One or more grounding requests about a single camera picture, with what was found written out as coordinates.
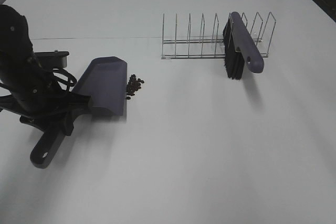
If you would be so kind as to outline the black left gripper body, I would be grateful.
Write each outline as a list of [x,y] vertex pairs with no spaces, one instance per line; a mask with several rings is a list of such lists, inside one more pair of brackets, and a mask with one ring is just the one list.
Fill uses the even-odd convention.
[[61,128],[61,119],[67,111],[77,110],[78,116],[90,113],[90,102],[90,96],[69,93],[63,98],[53,100],[41,111],[27,112],[12,95],[6,95],[1,97],[1,110],[19,115],[20,123],[30,125],[44,132],[49,126],[54,124]]

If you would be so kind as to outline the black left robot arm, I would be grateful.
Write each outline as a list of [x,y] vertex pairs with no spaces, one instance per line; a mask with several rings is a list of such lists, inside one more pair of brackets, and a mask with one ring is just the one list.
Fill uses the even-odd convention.
[[20,115],[35,127],[74,130],[75,110],[87,109],[89,97],[70,91],[77,79],[63,66],[67,51],[35,53],[24,15],[1,5],[1,109]]

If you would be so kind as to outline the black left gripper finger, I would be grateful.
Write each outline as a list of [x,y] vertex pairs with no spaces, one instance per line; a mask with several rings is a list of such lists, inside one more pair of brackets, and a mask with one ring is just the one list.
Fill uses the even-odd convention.
[[78,117],[77,110],[71,110],[64,113],[61,119],[61,130],[65,136],[70,136],[74,130],[74,121]]

